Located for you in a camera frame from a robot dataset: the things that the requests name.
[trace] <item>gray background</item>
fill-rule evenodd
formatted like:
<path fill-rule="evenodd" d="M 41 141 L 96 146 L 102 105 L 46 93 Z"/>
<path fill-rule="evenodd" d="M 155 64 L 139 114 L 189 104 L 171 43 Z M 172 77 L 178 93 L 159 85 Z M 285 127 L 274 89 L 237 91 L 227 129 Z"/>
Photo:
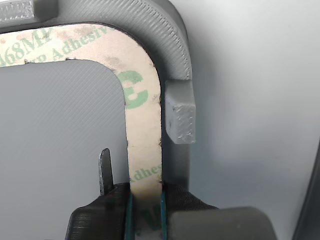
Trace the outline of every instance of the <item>gray background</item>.
<path fill-rule="evenodd" d="M 222 208 L 258 207 L 291 239 L 320 136 L 320 2 L 171 2 L 194 69 L 191 192 Z"/>

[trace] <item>gray 3d printed part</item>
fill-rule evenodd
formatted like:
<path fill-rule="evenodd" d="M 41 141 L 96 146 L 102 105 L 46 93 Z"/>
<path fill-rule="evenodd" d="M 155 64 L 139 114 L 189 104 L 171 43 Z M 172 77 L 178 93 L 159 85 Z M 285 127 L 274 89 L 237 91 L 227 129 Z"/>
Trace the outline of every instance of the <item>gray 3d printed part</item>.
<path fill-rule="evenodd" d="M 0 1 L 0 28 L 44 22 L 58 15 L 58 0 Z"/>
<path fill-rule="evenodd" d="M 99 157 L 99 185 L 100 194 L 107 195 L 114 188 L 110 150 L 104 149 Z"/>
<path fill-rule="evenodd" d="M 114 183 L 129 181 L 122 86 L 89 60 L 0 74 L 1 239 L 65 239 L 70 213 L 100 194 L 102 149 L 110 149 Z"/>
<path fill-rule="evenodd" d="M 165 116 L 166 132 L 175 144 L 195 142 L 196 103 L 190 80 L 166 82 Z"/>
<path fill-rule="evenodd" d="M 40 6 L 44 3 L 43 1 L 36 0 L 35 3 Z M 3 26 L 5 28 L 1 28 L 0 32 L 85 22 L 113 25 L 133 35 L 147 48 L 162 82 L 170 79 L 192 79 L 186 29 L 179 13 L 169 1 L 58 0 L 57 6 L 59 14 L 54 19 L 43 23 Z M 183 132 L 183 129 L 175 127 L 170 132 L 173 131 L 177 132 L 171 136 L 177 136 Z M 185 144 L 194 142 L 194 139 L 188 139 L 190 142 L 186 138 Z"/>
<path fill-rule="evenodd" d="M 147 49 L 157 68 L 162 92 L 167 80 L 192 80 L 185 25 L 168 0 L 57 0 L 57 3 L 56 18 L 31 24 L 2 25 L 0 33 L 72 23 L 112 25 L 133 36 Z M 187 187 L 189 147 L 173 144 L 165 133 L 163 130 L 163 159 L 166 159 L 163 178 Z"/>

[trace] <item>white wall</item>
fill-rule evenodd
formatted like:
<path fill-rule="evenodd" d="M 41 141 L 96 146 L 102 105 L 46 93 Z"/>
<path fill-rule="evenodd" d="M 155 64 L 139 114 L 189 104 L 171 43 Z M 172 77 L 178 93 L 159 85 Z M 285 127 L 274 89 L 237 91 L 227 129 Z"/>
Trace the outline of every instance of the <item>white wall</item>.
<path fill-rule="evenodd" d="M 320 1 L 171 1 L 194 67 L 190 190 L 262 209 L 289 240 L 320 136 Z"/>

